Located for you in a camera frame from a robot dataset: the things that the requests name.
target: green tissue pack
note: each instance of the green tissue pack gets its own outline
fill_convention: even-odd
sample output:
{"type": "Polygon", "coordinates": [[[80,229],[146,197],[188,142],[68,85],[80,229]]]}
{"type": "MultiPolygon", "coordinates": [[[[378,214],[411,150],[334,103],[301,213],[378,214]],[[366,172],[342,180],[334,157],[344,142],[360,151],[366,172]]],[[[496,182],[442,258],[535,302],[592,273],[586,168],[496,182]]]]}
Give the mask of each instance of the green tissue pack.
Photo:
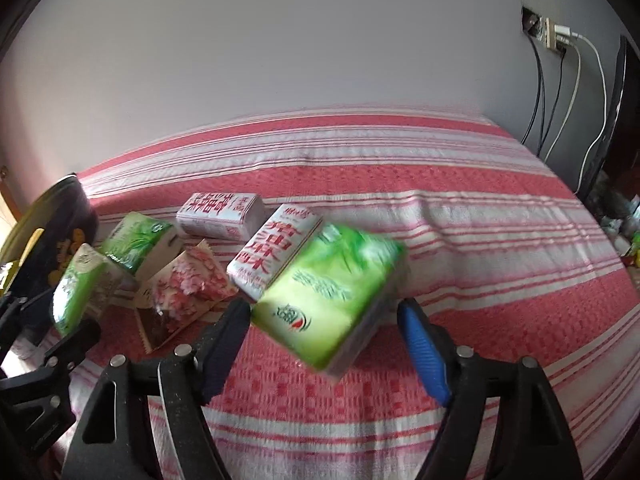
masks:
{"type": "Polygon", "coordinates": [[[406,271],[404,245],[325,224],[265,291],[252,321],[301,361],[340,378],[374,335],[406,271]]]}
{"type": "Polygon", "coordinates": [[[182,247],[170,222],[133,211],[102,243],[100,252],[144,282],[180,254],[182,247]]]}
{"type": "Polygon", "coordinates": [[[85,315],[99,319],[115,289],[126,279],[121,267],[89,244],[82,244],[53,293],[51,315],[60,334],[69,334],[85,315]]]}

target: metal bolt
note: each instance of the metal bolt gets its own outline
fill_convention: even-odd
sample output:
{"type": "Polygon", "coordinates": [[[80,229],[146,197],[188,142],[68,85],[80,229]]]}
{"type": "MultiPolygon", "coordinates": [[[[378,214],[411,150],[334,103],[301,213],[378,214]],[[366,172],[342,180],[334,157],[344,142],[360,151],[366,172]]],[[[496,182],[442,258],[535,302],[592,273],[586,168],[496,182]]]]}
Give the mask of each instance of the metal bolt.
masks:
{"type": "Polygon", "coordinates": [[[456,354],[458,354],[460,357],[463,357],[465,359],[469,359],[470,357],[473,357],[474,349],[471,348],[471,346],[460,345],[459,347],[456,348],[456,354]]]}
{"type": "Polygon", "coordinates": [[[114,368],[117,368],[118,366],[122,366],[126,362],[127,362],[127,358],[124,357],[124,355],[116,354],[111,358],[111,361],[109,361],[109,364],[114,368]]]}
{"type": "Polygon", "coordinates": [[[191,353],[191,345],[181,344],[175,347],[174,354],[178,357],[185,357],[191,353]]]}
{"type": "Polygon", "coordinates": [[[536,368],[538,366],[538,361],[531,356],[526,356],[522,358],[522,364],[527,368],[536,368]]]}

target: electrical socket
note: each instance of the electrical socket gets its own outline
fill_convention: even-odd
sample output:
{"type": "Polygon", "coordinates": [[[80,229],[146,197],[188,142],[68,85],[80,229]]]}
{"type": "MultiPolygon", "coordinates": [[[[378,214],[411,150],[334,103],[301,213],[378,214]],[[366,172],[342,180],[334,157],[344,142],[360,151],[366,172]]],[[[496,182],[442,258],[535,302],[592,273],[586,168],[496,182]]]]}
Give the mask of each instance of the electrical socket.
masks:
{"type": "Polygon", "coordinates": [[[552,19],[522,7],[522,31],[538,40],[550,51],[562,54],[565,49],[556,41],[555,26],[556,23],[552,19]]]}

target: blue gripper pad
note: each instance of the blue gripper pad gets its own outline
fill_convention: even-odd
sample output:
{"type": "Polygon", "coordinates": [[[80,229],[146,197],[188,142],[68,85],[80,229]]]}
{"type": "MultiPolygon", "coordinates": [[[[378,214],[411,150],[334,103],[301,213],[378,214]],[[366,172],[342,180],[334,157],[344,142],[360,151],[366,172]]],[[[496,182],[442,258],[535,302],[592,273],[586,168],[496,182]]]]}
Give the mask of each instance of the blue gripper pad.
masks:
{"type": "Polygon", "coordinates": [[[398,305],[398,328],[424,389],[439,405],[447,406],[452,397],[447,383],[447,364],[429,335],[433,325],[429,326],[428,320],[423,323],[420,318],[426,320],[427,317],[421,310],[418,313],[415,307],[420,309],[415,300],[401,301],[398,305]]]}

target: pink and white striped blanket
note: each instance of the pink and white striped blanket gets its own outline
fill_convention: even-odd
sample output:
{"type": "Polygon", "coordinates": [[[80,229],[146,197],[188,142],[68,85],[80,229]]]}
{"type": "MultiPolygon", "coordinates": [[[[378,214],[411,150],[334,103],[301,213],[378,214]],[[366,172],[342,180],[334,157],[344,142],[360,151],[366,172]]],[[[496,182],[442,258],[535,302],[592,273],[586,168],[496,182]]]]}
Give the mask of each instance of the pink and white striped blanket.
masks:
{"type": "MultiPolygon", "coordinates": [[[[131,210],[171,219],[193,192],[224,190],[402,240],[411,262],[403,294],[456,342],[503,360],[533,355],[545,367],[587,478],[638,416],[640,306],[625,269],[569,189],[485,118],[345,108],[254,118],[162,140],[81,179],[102,236],[131,210]]],[[[212,243],[225,266],[241,249],[212,243]]],[[[126,293],[118,303],[74,373],[78,414],[112,355],[143,357],[126,293]]],[[[160,402],[150,405],[165,478],[177,479],[160,402]]],[[[393,312],[338,384],[251,328],[224,393],[204,413],[238,479],[412,479],[442,417],[393,312]]],[[[469,478],[482,475],[496,413],[490,402],[469,478]]]]}

